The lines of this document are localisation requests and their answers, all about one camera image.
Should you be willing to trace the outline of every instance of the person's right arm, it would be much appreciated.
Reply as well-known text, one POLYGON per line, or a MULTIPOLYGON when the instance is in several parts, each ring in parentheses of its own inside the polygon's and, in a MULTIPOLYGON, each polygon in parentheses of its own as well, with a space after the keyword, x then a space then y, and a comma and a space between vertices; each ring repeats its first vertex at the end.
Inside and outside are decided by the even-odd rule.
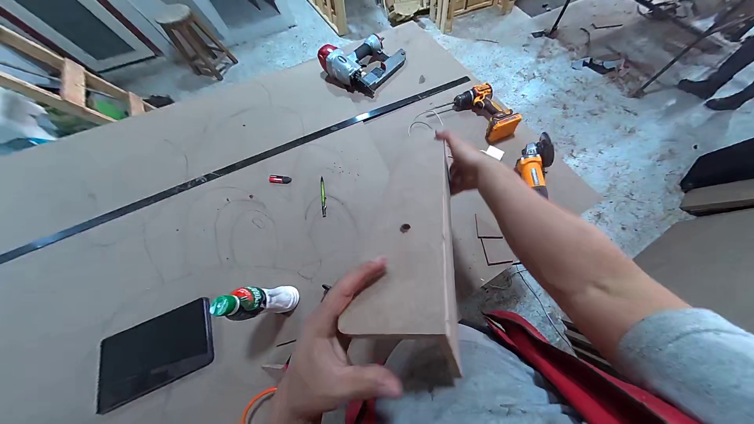
POLYGON ((609 360, 642 319, 689 305, 644 273, 595 226, 546 200, 499 161, 448 133, 451 190, 478 189, 511 250, 609 360))

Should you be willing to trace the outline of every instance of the red strap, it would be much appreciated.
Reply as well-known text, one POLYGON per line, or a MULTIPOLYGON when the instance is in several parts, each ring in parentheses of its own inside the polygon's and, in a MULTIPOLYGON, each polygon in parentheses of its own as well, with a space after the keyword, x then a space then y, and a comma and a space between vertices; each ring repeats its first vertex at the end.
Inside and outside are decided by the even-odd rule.
POLYGON ((520 315, 494 311, 486 316, 487 324, 500 341, 552 383, 587 422, 697 422, 646 390, 552 346, 520 315))

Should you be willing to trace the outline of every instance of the cordless drill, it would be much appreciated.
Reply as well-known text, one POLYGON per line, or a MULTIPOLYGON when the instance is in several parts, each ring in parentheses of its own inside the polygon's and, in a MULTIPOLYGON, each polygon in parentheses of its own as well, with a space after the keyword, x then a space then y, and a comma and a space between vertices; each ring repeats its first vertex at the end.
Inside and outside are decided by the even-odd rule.
POLYGON ((470 90, 453 98, 451 103, 442 106, 449 104, 452 104, 453 109, 457 111, 475 109, 483 110, 489 114, 489 126, 486 135, 489 144, 495 144, 513 134, 519 122, 521 122, 521 114, 513 113, 510 109, 503 109, 492 100, 492 86, 487 83, 474 85, 470 90))
POLYGON ((547 133, 539 136, 537 143, 527 144, 521 151, 521 158, 516 161, 516 172, 537 193, 544 198, 547 194, 547 184, 544 182, 545 168, 550 167, 555 161, 555 147, 547 133))

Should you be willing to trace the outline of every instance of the hand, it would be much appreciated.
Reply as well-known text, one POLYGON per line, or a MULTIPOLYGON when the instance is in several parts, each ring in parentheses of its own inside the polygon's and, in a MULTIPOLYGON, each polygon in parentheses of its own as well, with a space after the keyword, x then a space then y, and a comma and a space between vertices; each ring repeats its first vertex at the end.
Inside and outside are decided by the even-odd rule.
POLYGON ((359 291, 385 274, 387 263, 380 257, 359 265, 312 312, 272 398, 272 422, 317 420, 322 412, 354 399, 401 395, 400 380, 386 368, 350 365, 346 357, 350 340, 338 332, 340 314, 359 291))
POLYGON ((453 154, 453 163, 450 165, 450 194, 479 188, 480 168, 494 159, 448 131, 436 132, 435 138, 448 142, 453 154))

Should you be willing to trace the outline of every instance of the orange cable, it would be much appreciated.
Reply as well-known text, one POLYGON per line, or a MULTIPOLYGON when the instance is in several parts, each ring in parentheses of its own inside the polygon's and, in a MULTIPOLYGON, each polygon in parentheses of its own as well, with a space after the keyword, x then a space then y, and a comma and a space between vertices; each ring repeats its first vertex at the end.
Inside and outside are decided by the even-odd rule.
POLYGON ((257 402, 257 401, 258 401, 259 399, 261 399, 261 398, 262 398, 262 396, 264 396, 264 395, 269 395, 270 393, 275 393, 275 391, 276 391, 276 390, 277 390, 277 387, 271 387, 271 388, 269 388, 269 389, 264 389, 264 390, 262 390, 262 392, 261 392, 261 393, 259 393, 259 394, 258 394, 257 396, 254 396, 254 397, 253 397, 253 398, 251 399, 251 401, 249 402, 249 404, 248 404, 248 405, 246 405, 246 408, 244 409, 244 413, 243 413, 243 414, 241 414, 241 424, 247 424, 247 423, 246 423, 246 420, 247 420, 247 414, 249 413, 249 410, 251 409, 251 407, 252 407, 252 406, 254 406, 254 404, 255 404, 255 403, 256 403, 256 402, 257 402))

